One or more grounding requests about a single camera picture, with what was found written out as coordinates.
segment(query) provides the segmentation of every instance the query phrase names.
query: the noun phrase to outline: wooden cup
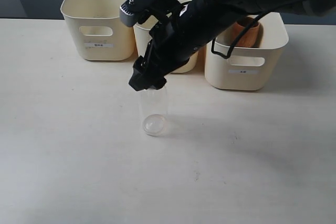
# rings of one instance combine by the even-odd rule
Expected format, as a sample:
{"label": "wooden cup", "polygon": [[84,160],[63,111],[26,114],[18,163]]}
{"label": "wooden cup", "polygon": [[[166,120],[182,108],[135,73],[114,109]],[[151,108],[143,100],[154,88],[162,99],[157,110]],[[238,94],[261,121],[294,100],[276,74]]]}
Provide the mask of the wooden cup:
{"label": "wooden cup", "polygon": [[[231,42],[233,42],[237,36],[244,30],[246,26],[248,26],[252,22],[253,18],[245,17],[243,19],[238,20],[234,23],[232,28],[232,36]],[[245,33],[245,35],[240,39],[236,47],[253,47],[253,45],[257,41],[258,33],[259,33],[260,23],[256,23],[250,30]]]}

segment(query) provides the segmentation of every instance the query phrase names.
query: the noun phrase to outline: cream storage bin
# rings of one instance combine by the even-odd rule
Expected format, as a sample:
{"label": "cream storage bin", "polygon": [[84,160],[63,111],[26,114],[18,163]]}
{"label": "cream storage bin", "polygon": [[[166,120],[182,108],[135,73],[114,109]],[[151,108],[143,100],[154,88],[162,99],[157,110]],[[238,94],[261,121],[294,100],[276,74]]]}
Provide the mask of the cream storage bin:
{"label": "cream storage bin", "polygon": [[[179,1],[183,3],[191,0],[179,0]],[[156,24],[156,22],[158,22],[157,19],[152,16],[144,24],[142,25],[136,24],[134,26],[135,41],[137,43],[139,56],[140,55],[144,56],[147,44],[152,39],[152,37],[149,35],[149,31]],[[191,71],[196,65],[197,56],[198,52],[196,52],[194,55],[190,57],[190,60],[186,65],[180,67],[179,69],[176,69],[173,73],[186,73]]]}
{"label": "cream storage bin", "polygon": [[[205,79],[212,86],[258,90],[266,84],[289,38],[280,14],[270,13],[260,23],[258,48],[235,48],[231,58],[225,60],[211,53],[211,42],[207,45]],[[227,54],[231,28],[217,37],[215,51]]]}
{"label": "cream storage bin", "polygon": [[61,12],[79,54],[87,60],[124,60],[135,49],[133,28],[119,19],[126,0],[64,0]]}

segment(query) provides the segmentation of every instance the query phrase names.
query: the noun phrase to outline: clear plastic bottle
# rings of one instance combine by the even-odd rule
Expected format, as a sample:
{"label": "clear plastic bottle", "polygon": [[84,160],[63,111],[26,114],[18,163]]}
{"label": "clear plastic bottle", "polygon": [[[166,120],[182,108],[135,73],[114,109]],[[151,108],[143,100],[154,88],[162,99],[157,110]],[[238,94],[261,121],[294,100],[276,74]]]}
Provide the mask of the clear plastic bottle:
{"label": "clear plastic bottle", "polygon": [[168,95],[166,87],[140,91],[142,128],[151,136],[161,135],[167,127]]}

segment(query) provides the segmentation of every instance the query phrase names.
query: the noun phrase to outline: robotic arm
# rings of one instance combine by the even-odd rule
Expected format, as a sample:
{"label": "robotic arm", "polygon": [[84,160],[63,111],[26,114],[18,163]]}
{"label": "robotic arm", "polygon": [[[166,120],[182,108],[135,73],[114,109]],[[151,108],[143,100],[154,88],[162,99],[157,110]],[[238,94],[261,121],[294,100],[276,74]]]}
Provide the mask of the robotic arm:
{"label": "robotic arm", "polygon": [[133,65],[129,84],[136,91],[162,88],[165,75],[187,64],[192,54],[247,15],[277,11],[324,16],[335,6],[336,0],[192,0],[182,4],[177,0],[127,0],[120,7],[125,25],[143,24],[151,15],[158,19],[145,55]]}

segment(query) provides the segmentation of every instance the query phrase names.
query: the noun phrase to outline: white table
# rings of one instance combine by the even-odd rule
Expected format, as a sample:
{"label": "white table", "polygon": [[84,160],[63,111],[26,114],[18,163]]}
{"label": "white table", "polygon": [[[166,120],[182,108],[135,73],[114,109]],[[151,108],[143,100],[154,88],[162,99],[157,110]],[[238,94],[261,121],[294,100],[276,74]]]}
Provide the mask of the white table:
{"label": "white table", "polygon": [[0,20],[0,223],[336,223],[336,27],[287,26],[258,92],[168,76],[140,130],[134,57],[88,62],[64,21]]}

